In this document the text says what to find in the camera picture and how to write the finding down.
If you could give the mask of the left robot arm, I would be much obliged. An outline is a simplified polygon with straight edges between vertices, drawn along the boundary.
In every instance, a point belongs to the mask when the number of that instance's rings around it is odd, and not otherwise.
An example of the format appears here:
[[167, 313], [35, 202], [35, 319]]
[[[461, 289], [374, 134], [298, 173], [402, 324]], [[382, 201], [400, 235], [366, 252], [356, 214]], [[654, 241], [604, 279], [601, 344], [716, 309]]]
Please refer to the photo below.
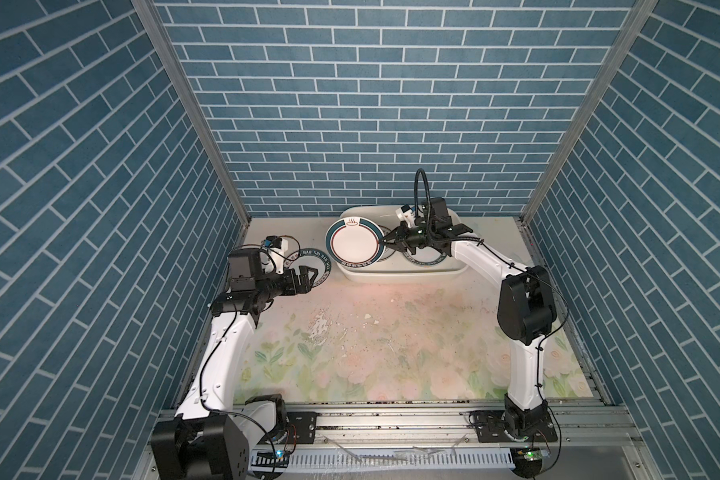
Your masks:
[[278, 296], [312, 290], [317, 269], [300, 266], [261, 273], [229, 269], [210, 305], [211, 332], [199, 369], [171, 420], [155, 425], [150, 447], [162, 479], [245, 479], [254, 448], [264, 443], [273, 468], [285, 454], [276, 441], [288, 430], [279, 394], [254, 397], [234, 410], [243, 354], [260, 315]]

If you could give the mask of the green red rim plate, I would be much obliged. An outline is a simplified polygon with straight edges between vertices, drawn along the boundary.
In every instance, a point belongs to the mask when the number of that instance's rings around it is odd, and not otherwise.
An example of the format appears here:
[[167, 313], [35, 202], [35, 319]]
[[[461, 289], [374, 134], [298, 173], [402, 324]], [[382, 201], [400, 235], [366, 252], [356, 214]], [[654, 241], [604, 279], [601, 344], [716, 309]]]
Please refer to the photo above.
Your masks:
[[327, 230], [325, 247], [340, 265], [363, 268], [378, 262], [385, 252], [384, 233], [373, 221], [357, 216], [340, 218]]

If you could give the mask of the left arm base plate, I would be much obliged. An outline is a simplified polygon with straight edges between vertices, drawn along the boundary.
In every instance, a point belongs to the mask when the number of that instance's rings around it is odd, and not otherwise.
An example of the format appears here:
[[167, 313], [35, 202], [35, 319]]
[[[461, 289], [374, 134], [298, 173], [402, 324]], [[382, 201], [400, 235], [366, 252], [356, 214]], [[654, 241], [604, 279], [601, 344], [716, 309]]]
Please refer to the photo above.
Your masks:
[[285, 429], [279, 443], [288, 445], [312, 445], [315, 443], [318, 413], [296, 411], [286, 414]]

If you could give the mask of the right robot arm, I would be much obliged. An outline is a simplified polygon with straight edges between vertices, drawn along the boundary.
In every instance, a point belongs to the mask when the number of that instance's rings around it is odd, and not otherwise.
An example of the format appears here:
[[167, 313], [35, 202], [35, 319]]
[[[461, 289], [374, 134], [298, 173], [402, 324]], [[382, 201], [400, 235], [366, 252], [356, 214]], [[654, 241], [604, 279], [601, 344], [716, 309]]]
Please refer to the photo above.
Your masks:
[[473, 229], [454, 223], [442, 198], [424, 207], [404, 205], [396, 215], [399, 226], [383, 237], [384, 246], [411, 254], [432, 248], [499, 286], [497, 321], [512, 342], [505, 432], [517, 441], [533, 436], [551, 419], [543, 386], [544, 343], [553, 334], [557, 309], [548, 271], [500, 254]]

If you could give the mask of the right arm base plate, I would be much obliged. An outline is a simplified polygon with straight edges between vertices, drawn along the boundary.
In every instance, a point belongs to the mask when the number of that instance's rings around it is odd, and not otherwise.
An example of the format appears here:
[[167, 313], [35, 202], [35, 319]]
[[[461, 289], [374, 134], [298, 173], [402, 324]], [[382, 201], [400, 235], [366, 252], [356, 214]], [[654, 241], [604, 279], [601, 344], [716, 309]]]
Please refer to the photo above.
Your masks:
[[558, 429], [547, 411], [525, 414], [514, 411], [477, 410], [465, 415], [467, 425], [479, 443], [552, 443], [558, 440]]

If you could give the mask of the small green rim plate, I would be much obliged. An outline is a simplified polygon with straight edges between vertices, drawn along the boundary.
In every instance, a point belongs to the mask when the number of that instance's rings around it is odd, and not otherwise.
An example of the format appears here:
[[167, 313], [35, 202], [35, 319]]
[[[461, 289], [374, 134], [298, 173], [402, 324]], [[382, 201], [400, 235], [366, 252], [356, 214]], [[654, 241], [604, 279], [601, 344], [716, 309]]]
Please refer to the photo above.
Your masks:
[[284, 266], [295, 270], [299, 270], [301, 266], [308, 267], [310, 269], [308, 277], [312, 279], [313, 288], [325, 283], [332, 272], [330, 257], [316, 248], [301, 248], [293, 252], [284, 261]]

